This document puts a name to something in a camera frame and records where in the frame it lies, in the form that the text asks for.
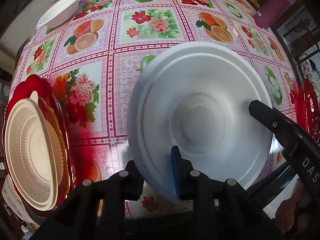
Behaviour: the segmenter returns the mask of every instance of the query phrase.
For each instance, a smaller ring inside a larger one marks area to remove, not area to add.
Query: beige container
[[[8,168],[22,197],[36,209],[52,209],[63,174],[60,143],[34,91],[12,108],[5,130]]]

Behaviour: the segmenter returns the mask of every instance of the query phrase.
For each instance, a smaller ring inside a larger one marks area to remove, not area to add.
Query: tablecloth
[[[294,73],[273,32],[255,24],[255,12],[246,0],[80,0],[61,26],[34,30],[10,98],[31,74],[48,79],[71,123],[78,176],[94,181],[132,159],[126,131],[131,91],[154,56],[181,42],[208,41],[235,51],[260,75],[272,105],[296,121]],[[284,162],[281,150],[275,142],[257,180]],[[190,208],[145,184],[140,200],[126,202],[125,212],[135,218]]]

